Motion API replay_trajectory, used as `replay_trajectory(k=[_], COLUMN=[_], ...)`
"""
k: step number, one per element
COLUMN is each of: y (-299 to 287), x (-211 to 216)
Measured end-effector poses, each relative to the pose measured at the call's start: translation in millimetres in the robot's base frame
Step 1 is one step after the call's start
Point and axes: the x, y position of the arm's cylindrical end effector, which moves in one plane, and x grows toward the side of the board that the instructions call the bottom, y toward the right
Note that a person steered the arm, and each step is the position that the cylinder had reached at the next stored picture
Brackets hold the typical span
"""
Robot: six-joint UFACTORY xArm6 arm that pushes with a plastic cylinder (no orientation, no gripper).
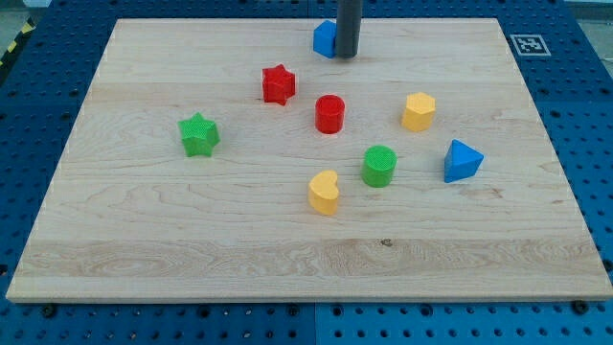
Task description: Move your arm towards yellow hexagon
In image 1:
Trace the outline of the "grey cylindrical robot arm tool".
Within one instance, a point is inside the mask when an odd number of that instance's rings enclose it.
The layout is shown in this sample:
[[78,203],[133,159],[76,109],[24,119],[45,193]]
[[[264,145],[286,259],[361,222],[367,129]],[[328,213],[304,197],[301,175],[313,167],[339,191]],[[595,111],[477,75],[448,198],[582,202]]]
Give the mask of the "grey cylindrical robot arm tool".
[[338,58],[354,58],[358,53],[362,0],[338,0],[335,54]]

